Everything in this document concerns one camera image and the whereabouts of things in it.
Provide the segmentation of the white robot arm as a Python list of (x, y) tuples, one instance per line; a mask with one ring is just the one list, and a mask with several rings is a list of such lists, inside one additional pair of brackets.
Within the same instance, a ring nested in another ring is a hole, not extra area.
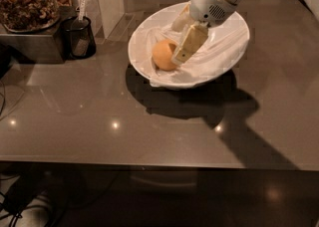
[(225, 22), (241, 0), (189, 0), (171, 28), (181, 32), (171, 60), (181, 65), (192, 57), (208, 38), (208, 29)]

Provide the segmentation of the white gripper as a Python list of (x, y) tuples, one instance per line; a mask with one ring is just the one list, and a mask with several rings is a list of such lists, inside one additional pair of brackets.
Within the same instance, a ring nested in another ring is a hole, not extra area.
[(208, 38), (206, 23), (211, 27), (220, 25), (235, 10), (236, 6), (227, 0), (190, 0), (171, 24), (174, 31), (181, 32), (171, 61), (176, 65), (182, 65), (188, 61)]

